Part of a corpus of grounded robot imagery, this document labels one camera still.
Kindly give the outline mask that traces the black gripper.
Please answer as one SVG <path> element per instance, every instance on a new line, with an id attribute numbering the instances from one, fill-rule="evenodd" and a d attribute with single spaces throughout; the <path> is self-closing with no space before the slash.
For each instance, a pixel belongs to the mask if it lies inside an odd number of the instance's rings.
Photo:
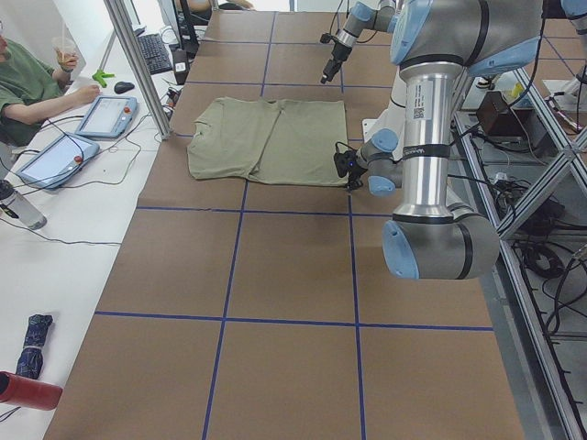
<path id="1" fill-rule="evenodd" d="M 346 183 L 346 191 L 352 192 L 363 187 L 362 175 L 366 173 L 366 169 L 362 168 L 355 159 L 348 159 L 346 164 L 346 171 L 348 181 Z"/>
<path id="2" fill-rule="evenodd" d="M 334 39 L 334 47 L 331 52 L 331 59 L 327 62 L 322 72 L 320 82 L 331 82 L 338 73 L 338 69 L 349 58 L 351 52 L 352 47 L 341 43 L 338 39 Z"/>

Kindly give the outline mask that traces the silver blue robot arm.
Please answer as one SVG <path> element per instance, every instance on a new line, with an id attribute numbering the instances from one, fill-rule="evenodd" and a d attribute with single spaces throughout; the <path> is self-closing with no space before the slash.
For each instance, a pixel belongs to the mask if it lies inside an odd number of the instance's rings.
<path id="1" fill-rule="evenodd" d="M 458 77 L 526 66 L 538 51 L 539 1 L 403 1 L 354 5 L 339 40 L 370 28 L 392 35 L 390 58 L 406 86 L 404 134 L 382 129 L 360 149 L 372 193 L 391 192 L 402 152 L 402 202 L 382 229 L 389 271 L 404 279 L 463 280 L 488 271 L 500 240 L 490 221 L 448 186 L 453 90 Z"/>
<path id="2" fill-rule="evenodd" d="M 340 71 L 349 58 L 353 47 L 360 41 L 363 30 L 392 34 L 397 23 L 403 1 L 380 1 L 376 8 L 371 8 L 358 1 L 350 10 L 347 19 L 336 33 L 324 33 L 320 42 L 334 42 L 331 57 L 322 72 L 321 83 L 329 83 Z"/>

